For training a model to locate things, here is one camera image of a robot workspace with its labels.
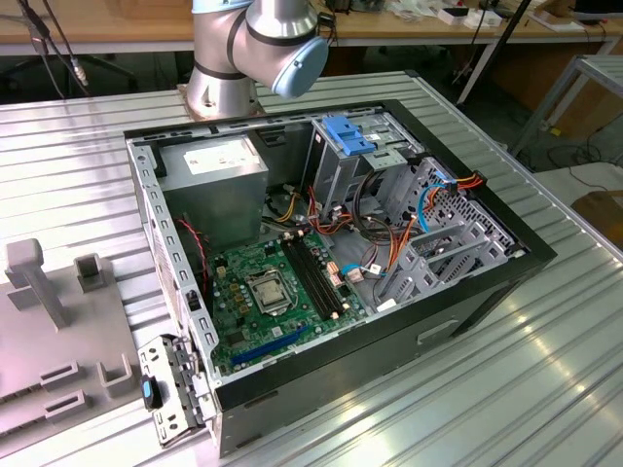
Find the ribbed metal surface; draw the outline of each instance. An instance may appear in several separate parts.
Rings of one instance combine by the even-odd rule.
[[[590,55],[579,61],[580,70],[623,98],[623,55]]]
[[[321,80],[297,101],[266,90],[260,95],[270,112],[400,99],[489,177],[559,256],[477,329],[220,463],[620,465],[623,273],[610,251],[418,79],[341,77]],[[175,92],[11,106],[0,113],[3,240],[37,236],[48,269],[91,251],[111,258],[137,344],[172,329],[139,230],[121,131],[187,121]],[[4,266],[4,256],[0,262]],[[161,451],[140,401],[7,460],[24,466],[219,463],[207,435]]]

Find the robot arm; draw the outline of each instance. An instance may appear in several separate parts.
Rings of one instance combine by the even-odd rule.
[[[317,80],[328,46],[308,0],[195,0],[195,69],[187,87],[201,118],[253,111],[253,81],[298,97]]]

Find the cpu socket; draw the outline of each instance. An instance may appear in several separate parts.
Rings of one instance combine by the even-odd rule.
[[[268,270],[262,276],[247,281],[247,285],[264,314],[279,316],[293,304],[278,270]]]

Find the workbench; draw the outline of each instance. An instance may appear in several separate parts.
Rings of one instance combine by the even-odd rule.
[[[312,0],[319,11],[327,11],[322,0]],[[30,2],[38,13],[45,10],[40,0]],[[193,20],[186,18],[131,19],[115,9],[115,0],[91,0],[88,7],[81,0],[51,1],[58,21],[75,54],[113,54],[144,52],[179,52],[193,49]],[[0,14],[18,15],[17,2],[5,1]],[[23,24],[0,19],[0,55],[34,54],[28,31]],[[495,45],[506,27],[483,27],[476,44],[486,48],[477,62],[458,103],[465,101],[478,80]],[[468,45],[475,34],[465,26],[450,26],[437,18],[407,22],[390,12],[379,14],[351,12],[337,14],[338,41],[334,47]],[[554,32],[533,21],[522,19],[509,40],[510,44],[602,43],[599,54],[610,54],[623,36],[623,21],[609,21],[602,30],[586,26],[584,31]],[[65,51],[53,31],[59,48]]]
[[[268,112],[400,99],[488,177],[558,257],[475,329],[221,465],[620,465],[621,253],[418,77],[322,79],[295,101],[258,92]],[[92,252],[109,258],[136,345],[174,328],[141,229],[122,132],[188,122],[176,91],[0,108],[2,241],[37,237],[47,270]],[[206,433],[161,450],[140,400],[8,461],[219,465]]]

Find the ram slot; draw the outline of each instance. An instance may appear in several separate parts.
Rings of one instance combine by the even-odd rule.
[[[315,259],[305,243],[300,240],[286,241],[281,243],[281,249],[310,296],[316,313],[323,320],[331,319],[333,313],[342,313],[342,304],[329,281],[316,266]]]

